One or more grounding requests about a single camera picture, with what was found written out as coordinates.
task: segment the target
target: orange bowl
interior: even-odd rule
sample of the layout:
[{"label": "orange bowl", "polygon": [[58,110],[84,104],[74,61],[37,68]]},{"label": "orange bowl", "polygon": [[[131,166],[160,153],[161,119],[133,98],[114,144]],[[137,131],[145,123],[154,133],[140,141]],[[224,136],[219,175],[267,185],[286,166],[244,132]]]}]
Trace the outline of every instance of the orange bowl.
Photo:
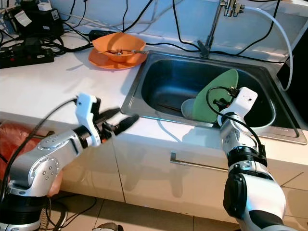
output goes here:
[{"label": "orange bowl", "polygon": [[92,43],[96,50],[104,52],[104,55],[118,63],[126,62],[134,53],[123,51],[123,54],[118,55],[106,51],[116,51],[117,49],[142,51],[145,47],[145,42],[140,38],[122,32],[100,37],[93,40]]}]

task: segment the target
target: faucet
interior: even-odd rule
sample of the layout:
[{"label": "faucet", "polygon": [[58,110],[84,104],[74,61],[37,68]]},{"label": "faucet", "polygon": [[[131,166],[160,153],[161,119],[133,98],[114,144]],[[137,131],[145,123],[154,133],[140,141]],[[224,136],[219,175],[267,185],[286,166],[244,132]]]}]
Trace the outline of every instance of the faucet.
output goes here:
[{"label": "faucet", "polygon": [[201,58],[207,59],[209,54],[210,54],[212,42],[213,42],[213,39],[214,39],[215,29],[216,29],[216,26],[217,26],[217,23],[218,23],[219,14],[220,14],[222,7],[225,7],[224,16],[237,17],[237,15],[239,13],[243,13],[243,9],[244,9],[245,5],[238,4],[237,0],[227,0],[227,1],[220,0],[220,3],[218,4],[218,6],[216,8],[216,13],[215,13],[215,16],[214,16],[211,31],[210,31],[209,35],[207,36],[205,44],[203,44],[202,41],[200,41],[200,40],[197,41],[199,48],[201,50],[201,52],[200,52]]}]

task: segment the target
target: white tube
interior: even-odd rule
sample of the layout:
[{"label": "white tube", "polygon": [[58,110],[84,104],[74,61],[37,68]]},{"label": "white tube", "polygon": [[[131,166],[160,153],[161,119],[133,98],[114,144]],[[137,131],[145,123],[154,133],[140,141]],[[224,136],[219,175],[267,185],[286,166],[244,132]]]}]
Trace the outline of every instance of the white tube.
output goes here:
[{"label": "white tube", "polygon": [[250,6],[245,6],[245,9],[247,10],[251,10],[251,11],[257,11],[265,16],[267,16],[268,18],[270,18],[274,24],[276,24],[276,26],[279,28],[279,30],[281,31],[284,39],[285,39],[285,42],[287,43],[287,47],[288,47],[288,51],[289,51],[289,59],[290,59],[290,75],[289,75],[289,81],[288,81],[288,85],[287,87],[284,89],[281,82],[280,82],[280,87],[283,91],[287,91],[291,85],[291,81],[292,81],[292,74],[293,74],[293,55],[292,55],[292,48],[291,48],[291,45],[290,45],[290,41],[287,37],[287,34],[285,33],[283,27],[280,25],[280,23],[273,17],[271,16],[269,13],[267,13],[266,11],[264,10],[261,10],[259,8],[253,8],[253,7],[250,7]]}]

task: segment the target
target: white wall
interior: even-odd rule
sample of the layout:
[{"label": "white wall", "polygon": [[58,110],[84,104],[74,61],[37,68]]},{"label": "white wall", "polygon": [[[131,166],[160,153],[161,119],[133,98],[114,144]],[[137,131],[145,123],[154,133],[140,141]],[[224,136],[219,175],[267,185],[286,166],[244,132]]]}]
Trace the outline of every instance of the white wall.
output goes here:
[{"label": "white wall", "polygon": [[[51,0],[54,8],[60,12],[68,13],[70,11],[73,0]],[[111,25],[122,22],[122,16],[125,11],[125,0],[88,0],[86,18],[99,20]],[[128,0],[128,12],[125,21],[134,21],[141,10],[144,8],[148,0]],[[154,2],[144,13],[140,21],[150,21],[154,11]],[[172,0],[158,0],[156,15],[164,8],[170,6]],[[258,3],[258,7],[267,9],[273,14],[276,2]],[[180,25],[181,37],[184,40],[197,41],[198,39],[205,41],[209,34],[217,2],[205,0],[184,0],[177,7],[177,16]],[[308,6],[304,8],[295,7],[296,5],[281,2],[277,20],[284,27],[290,42],[296,38],[298,32],[307,21]],[[83,0],[76,0],[73,14],[81,16],[84,10]],[[222,14],[216,29],[212,50],[235,52],[234,48],[241,49],[247,44],[264,36],[270,26],[270,20],[264,16],[250,12],[248,10],[238,17],[224,17]],[[135,25],[129,32],[139,32],[146,28],[147,25]],[[84,32],[90,30],[89,27],[80,28]],[[159,37],[167,39],[175,39],[177,41],[177,31],[172,8],[162,15],[159,20],[153,23],[143,34],[156,36],[147,38],[147,42],[159,41]],[[279,30],[274,27],[271,34],[264,41],[252,47],[255,51],[272,52],[274,54],[285,54],[286,45]],[[258,57],[266,58],[268,54],[255,54]]]}]

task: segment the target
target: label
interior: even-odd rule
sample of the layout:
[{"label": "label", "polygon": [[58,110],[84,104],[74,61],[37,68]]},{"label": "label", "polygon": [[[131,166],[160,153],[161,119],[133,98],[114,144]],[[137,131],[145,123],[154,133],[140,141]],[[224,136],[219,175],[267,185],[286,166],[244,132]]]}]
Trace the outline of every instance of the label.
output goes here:
[{"label": "label", "polygon": [[25,27],[32,22],[24,11],[20,11],[18,14],[16,14],[15,18],[21,25]]},{"label": "label", "polygon": [[52,11],[51,15],[52,15],[52,18],[53,18],[54,21],[56,21],[57,19],[60,18],[57,10]]}]

